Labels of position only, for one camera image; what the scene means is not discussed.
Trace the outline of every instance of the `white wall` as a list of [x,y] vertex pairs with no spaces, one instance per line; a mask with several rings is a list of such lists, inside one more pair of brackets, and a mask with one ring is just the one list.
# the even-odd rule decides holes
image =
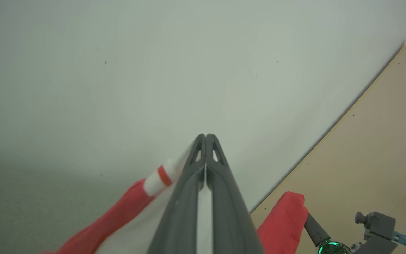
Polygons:
[[[251,209],[405,40],[406,0],[0,0],[0,184],[24,209],[38,206],[30,192],[51,198],[32,227],[59,212],[87,223],[97,215],[63,203],[71,187],[30,177],[87,200],[74,183],[92,181],[101,212],[207,132]],[[11,204],[0,198],[0,217]]]

